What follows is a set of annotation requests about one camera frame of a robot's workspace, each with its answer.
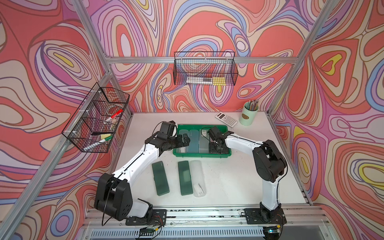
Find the light blue pencil case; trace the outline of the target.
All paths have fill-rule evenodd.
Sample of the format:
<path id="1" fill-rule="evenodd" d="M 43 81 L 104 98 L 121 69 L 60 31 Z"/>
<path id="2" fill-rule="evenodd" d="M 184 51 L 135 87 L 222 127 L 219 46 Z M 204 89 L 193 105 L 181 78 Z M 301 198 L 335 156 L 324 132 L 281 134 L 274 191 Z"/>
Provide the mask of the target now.
<path id="1" fill-rule="evenodd" d="M 199 152 L 200 132 L 198 130 L 189 131 L 190 144 L 188 153 L 197 154 Z"/>

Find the clear box with barcode label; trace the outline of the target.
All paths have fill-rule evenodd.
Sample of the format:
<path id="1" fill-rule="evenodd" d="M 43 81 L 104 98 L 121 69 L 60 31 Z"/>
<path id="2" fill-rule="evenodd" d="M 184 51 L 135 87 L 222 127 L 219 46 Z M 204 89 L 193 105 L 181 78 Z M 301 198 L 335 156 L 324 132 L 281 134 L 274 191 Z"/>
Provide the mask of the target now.
<path id="1" fill-rule="evenodd" d="M 209 136 L 207 134 L 208 129 L 200 130 L 200 139 L 199 139 L 199 153 L 208 154 L 209 153 Z"/>

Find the white translucent pencil case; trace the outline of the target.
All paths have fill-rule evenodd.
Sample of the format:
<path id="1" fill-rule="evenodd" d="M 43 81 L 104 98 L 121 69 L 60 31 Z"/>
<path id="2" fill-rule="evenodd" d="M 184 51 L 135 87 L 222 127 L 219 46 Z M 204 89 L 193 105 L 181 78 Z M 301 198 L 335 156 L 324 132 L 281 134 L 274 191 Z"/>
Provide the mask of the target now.
<path id="1" fill-rule="evenodd" d="M 196 198 L 202 198 L 207 193 L 202 162 L 199 160 L 193 160 L 189 162 L 189 165 L 193 194 Z"/>

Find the dark green pencil case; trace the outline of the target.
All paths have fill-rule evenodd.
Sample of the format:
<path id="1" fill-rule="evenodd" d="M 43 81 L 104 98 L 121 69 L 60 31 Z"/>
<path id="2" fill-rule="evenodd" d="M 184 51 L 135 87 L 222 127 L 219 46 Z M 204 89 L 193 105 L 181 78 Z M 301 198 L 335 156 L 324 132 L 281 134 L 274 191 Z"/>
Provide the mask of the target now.
<path id="1" fill-rule="evenodd" d="M 180 192 L 182 196 L 192 195 L 192 177 L 190 172 L 190 165 L 188 161 L 178 162 Z"/>
<path id="2" fill-rule="evenodd" d="M 166 171 L 162 161 L 152 164 L 154 182 L 158 196 L 163 196 L 170 192 Z"/>

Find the clear frosted pencil case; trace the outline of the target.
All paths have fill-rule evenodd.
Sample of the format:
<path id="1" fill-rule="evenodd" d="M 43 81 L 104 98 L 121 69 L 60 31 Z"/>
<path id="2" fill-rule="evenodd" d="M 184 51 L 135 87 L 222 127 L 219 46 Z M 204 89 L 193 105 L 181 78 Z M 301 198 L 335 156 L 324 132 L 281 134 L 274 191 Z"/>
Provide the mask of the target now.
<path id="1" fill-rule="evenodd" d="M 187 137 L 189 137 L 189 131 L 188 130 L 180 130 L 179 134 L 183 137 L 182 140 L 183 140 L 183 143 L 185 144 L 186 143 L 186 138 L 184 135 L 186 135 Z M 178 150 L 178 153 L 181 153 L 181 154 L 185 154 L 188 150 L 188 146 L 183 146 L 182 148 L 180 148 Z"/>

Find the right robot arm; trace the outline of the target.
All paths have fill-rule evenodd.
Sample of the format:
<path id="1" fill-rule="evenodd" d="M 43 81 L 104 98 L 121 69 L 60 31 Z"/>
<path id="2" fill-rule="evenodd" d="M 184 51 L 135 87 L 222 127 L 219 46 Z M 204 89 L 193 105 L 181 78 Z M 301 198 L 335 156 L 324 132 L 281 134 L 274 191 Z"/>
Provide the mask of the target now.
<path id="1" fill-rule="evenodd" d="M 222 154 L 226 150 L 237 150 L 254 159 L 256 171 L 263 180 L 263 194 L 260 202 L 259 219 L 271 223 L 278 217 L 283 220 L 279 199 L 279 184 L 288 169 L 287 161 L 271 140 L 257 142 L 228 131 L 214 133 L 209 131 L 210 149 Z"/>

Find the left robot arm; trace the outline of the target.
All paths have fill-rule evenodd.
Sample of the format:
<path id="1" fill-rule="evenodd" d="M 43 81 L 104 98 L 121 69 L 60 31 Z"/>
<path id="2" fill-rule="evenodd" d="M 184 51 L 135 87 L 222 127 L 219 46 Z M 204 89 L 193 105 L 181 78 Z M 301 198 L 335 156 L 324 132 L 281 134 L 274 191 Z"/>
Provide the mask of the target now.
<path id="1" fill-rule="evenodd" d="M 134 199 L 131 186 L 140 174 L 163 152 L 189 146 L 187 134 L 170 137 L 154 133 L 145 140 L 142 149 L 120 169 L 103 174 L 98 181 L 94 208 L 104 215 L 122 221 L 139 218 L 149 221 L 153 217 L 153 205 Z"/>

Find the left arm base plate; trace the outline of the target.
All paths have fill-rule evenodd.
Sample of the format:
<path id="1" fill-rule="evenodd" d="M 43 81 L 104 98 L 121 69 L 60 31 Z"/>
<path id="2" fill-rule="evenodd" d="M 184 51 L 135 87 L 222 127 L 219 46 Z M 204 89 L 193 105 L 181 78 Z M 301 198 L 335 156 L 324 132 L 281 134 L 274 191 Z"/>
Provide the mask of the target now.
<path id="1" fill-rule="evenodd" d="M 166 221 L 166 209 L 150 209 L 142 218 L 127 217 L 126 226 L 164 226 Z"/>

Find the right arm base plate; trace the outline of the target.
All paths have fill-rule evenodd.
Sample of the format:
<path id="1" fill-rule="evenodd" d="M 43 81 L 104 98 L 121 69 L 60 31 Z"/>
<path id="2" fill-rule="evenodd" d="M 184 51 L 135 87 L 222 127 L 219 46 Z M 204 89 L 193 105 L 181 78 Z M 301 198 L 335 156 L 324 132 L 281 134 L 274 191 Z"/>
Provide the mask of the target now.
<path id="1" fill-rule="evenodd" d="M 261 208 L 244 209 L 241 216 L 246 218 L 248 225 L 285 225 L 287 223 L 282 208 L 276 208 L 273 211 Z"/>

